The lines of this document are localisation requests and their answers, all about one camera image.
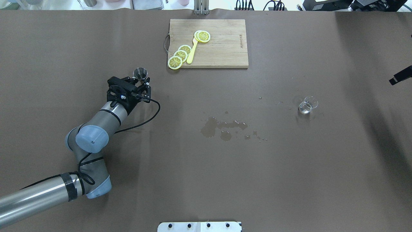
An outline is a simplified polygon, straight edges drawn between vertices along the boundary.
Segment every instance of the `cutting board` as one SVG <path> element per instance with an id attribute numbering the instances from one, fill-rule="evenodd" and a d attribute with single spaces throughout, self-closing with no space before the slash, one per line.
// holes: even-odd
<path id="1" fill-rule="evenodd" d="M 171 19 L 168 59 L 177 49 L 193 46 L 194 32 L 208 31 L 207 43 L 198 43 L 191 64 L 181 68 L 248 68 L 248 45 L 244 19 Z"/>

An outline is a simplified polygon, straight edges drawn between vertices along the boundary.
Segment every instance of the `yellow utensil handle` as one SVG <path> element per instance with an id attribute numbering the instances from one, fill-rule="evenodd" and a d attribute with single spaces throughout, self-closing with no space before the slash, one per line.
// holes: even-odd
<path id="1" fill-rule="evenodd" d="M 189 57 L 186 60 L 186 63 L 191 64 L 193 62 L 194 51 L 196 50 L 196 46 L 197 46 L 197 40 L 193 40 L 193 47 L 192 47 L 192 50 L 190 51 Z"/>

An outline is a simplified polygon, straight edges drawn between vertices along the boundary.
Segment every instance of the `cable connector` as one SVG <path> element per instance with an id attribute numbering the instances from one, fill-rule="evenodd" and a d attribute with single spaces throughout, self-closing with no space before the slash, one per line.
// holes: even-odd
<path id="1" fill-rule="evenodd" d="M 395 85 L 398 82 L 406 80 L 411 76 L 412 76 L 412 65 L 405 68 L 405 69 L 403 69 L 402 71 L 398 72 L 397 74 L 395 74 L 393 76 L 393 78 L 389 80 L 389 82 L 391 83 L 391 85 Z"/>

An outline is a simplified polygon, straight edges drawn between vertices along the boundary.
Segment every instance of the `brown table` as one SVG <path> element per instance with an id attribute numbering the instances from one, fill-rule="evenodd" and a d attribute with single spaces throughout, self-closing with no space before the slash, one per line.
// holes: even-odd
<path id="1" fill-rule="evenodd" d="M 388 82 L 412 64 L 411 13 L 0 13 L 0 196 L 76 169 L 64 137 L 105 103 L 111 76 L 145 67 L 162 105 L 105 148 L 110 193 L 4 231 L 204 220 L 241 221 L 244 232 L 412 228 L 412 80 Z M 163 40 L 178 18 L 246 19 L 249 68 L 166 68 Z M 310 116 L 297 112 L 305 95 L 319 99 Z M 140 103 L 122 126 L 155 110 Z M 210 116 L 248 127 L 207 138 Z"/>

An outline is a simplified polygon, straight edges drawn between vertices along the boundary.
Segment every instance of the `metal hinge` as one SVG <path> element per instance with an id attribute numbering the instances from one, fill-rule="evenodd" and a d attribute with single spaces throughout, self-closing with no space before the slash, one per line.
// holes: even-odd
<path id="1" fill-rule="evenodd" d="M 209 0 L 194 0 L 194 14 L 209 14 Z"/>

